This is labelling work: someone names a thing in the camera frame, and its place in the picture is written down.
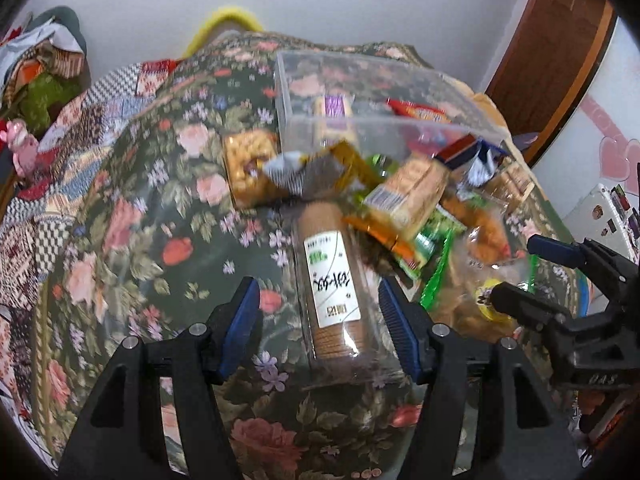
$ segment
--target stuffed toy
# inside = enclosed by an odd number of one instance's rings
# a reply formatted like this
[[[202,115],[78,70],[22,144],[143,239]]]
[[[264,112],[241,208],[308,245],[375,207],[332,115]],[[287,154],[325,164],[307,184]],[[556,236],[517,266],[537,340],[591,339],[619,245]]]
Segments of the stuffed toy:
[[[18,176],[30,180],[36,169],[38,141],[27,131],[24,121],[8,121],[6,131],[0,132],[0,140],[6,142],[14,153],[15,172]]]

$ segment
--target red snack wrapper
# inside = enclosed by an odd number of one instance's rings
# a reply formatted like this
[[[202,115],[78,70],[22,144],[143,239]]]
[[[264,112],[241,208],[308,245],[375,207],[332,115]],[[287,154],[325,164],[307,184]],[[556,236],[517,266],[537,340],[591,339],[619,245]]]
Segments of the red snack wrapper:
[[[398,101],[396,99],[387,99],[386,104],[395,112],[396,115],[411,117],[412,119],[420,119],[423,121],[433,121],[434,123],[450,123],[447,114],[439,108],[427,105],[419,105],[411,101]]]

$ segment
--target green fabric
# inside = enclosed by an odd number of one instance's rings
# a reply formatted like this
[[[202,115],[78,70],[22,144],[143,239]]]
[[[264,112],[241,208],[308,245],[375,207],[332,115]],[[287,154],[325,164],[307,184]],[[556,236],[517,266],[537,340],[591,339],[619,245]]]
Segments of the green fabric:
[[[36,317],[47,322],[42,333],[36,329],[45,345],[33,353],[33,407],[47,414],[36,423],[57,460],[96,377],[124,336],[171,338],[207,319],[249,275],[261,288],[261,338],[250,345],[239,370],[215,388],[242,471],[252,480],[398,474],[424,389],[406,378],[385,384],[382,377],[359,386],[307,389],[289,225],[277,211],[241,214],[232,208],[221,138],[257,128],[277,133],[273,67],[279,48],[420,63],[397,44],[327,47],[247,34],[212,44],[176,69],[117,140],[42,293]],[[514,251],[524,249],[532,229],[555,234],[557,226],[548,218],[533,192],[508,222]],[[538,278],[548,297],[575,309],[573,274],[561,277],[540,265]],[[378,278],[372,269],[367,279],[375,298]],[[543,367],[544,358],[539,361]],[[170,461],[184,469],[170,391],[162,381],[167,449]],[[473,411],[465,415],[460,465],[470,463],[474,417]]]
[[[28,131],[40,138],[51,126],[54,118],[49,115],[49,107],[57,105],[60,110],[71,99],[76,97],[82,88],[78,78],[63,77],[43,72],[21,89],[24,97],[18,97],[18,116],[27,124]]]

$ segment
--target cracker package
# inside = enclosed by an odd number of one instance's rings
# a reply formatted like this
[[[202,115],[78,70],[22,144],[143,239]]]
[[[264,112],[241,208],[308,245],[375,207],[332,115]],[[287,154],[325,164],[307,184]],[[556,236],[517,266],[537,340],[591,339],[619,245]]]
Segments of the cracker package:
[[[363,205],[375,220],[395,229],[404,240],[415,238],[447,184],[449,170],[436,160],[413,154]]]
[[[226,172],[237,209],[251,209],[287,195],[262,172],[264,163],[278,154],[278,141],[267,130],[251,130],[223,140]]]

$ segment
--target white label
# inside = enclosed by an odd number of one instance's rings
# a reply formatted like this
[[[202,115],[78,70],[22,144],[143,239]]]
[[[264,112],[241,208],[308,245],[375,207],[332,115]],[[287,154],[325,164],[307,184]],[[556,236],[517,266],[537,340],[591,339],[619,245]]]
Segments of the white label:
[[[325,328],[360,319],[356,290],[340,231],[318,233],[305,239],[318,326]]]

